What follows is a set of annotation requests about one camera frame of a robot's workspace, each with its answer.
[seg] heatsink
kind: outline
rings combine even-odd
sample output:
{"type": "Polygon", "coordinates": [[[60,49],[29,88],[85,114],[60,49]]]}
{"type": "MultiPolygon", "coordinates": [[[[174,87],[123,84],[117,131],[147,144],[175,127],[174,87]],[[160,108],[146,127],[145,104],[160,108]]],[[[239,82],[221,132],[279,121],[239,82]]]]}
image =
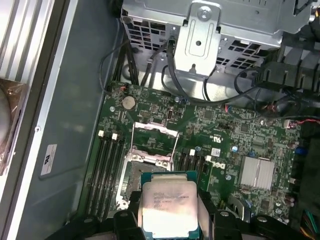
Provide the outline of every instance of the heatsink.
{"type": "Polygon", "coordinates": [[[274,162],[245,156],[242,158],[239,184],[258,189],[270,190],[274,169],[274,162]]]}

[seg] chip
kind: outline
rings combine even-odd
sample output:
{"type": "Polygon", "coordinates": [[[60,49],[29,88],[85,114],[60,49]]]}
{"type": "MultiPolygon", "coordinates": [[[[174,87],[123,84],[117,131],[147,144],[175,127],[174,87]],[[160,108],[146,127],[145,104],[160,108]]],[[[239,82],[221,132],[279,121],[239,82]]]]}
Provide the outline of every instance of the chip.
{"type": "Polygon", "coordinates": [[[270,205],[270,202],[268,200],[262,200],[260,207],[263,210],[268,210],[269,209],[269,205],[270,205]]]}
{"type": "Polygon", "coordinates": [[[241,127],[240,127],[240,131],[243,132],[243,133],[247,133],[249,131],[249,125],[245,124],[245,123],[242,123],[241,127]]]}
{"type": "Polygon", "coordinates": [[[212,111],[205,111],[203,118],[211,120],[213,116],[214,116],[214,113],[212,111]]]}

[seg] white label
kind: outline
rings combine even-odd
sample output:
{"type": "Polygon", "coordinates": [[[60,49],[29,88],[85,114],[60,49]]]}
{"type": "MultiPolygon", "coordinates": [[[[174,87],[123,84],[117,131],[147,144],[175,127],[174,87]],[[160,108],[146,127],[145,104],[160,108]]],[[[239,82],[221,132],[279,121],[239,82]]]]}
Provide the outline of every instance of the white label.
{"type": "Polygon", "coordinates": [[[220,157],[220,148],[212,148],[211,149],[211,156],[214,156],[214,157],[220,157]]]}
{"type": "Polygon", "coordinates": [[[49,174],[52,169],[52,164],[54,163],[54,158],[56,154],[57,144],[48,145],[46,148],[46,153],[43,161],[41,176],[49,174]]]}

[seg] connector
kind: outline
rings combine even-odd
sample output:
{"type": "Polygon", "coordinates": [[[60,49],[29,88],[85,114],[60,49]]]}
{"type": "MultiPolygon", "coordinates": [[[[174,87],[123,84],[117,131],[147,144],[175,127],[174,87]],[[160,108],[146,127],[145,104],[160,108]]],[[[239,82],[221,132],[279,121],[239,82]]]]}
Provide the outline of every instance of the connector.
{"type": "Polygon", "coordinates": [[[283,127],[285,129],[294,129],[296,126],[297,126],[297,123],[293,120],[290,120],[290,119],[286,119],[283,122],[283,127]]]}

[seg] integrated circuit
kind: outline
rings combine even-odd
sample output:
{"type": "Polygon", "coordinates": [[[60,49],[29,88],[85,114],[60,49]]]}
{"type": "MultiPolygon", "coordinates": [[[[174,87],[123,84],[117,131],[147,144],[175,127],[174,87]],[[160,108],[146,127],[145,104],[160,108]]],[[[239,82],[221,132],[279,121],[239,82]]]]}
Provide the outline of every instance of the integrated circuit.
{"type": "Polygon", "coordinates": [[[242,123],[240,127],[240,132],[247,133],[249,131],[249,125],[247,123],[242,123]]]}
{"type": "Polygon", "coordinates": [[[214,116],[214,113],[212,111],[205,111],[203,118],[211,120],[213,118],[213,116],[214,116]]]}

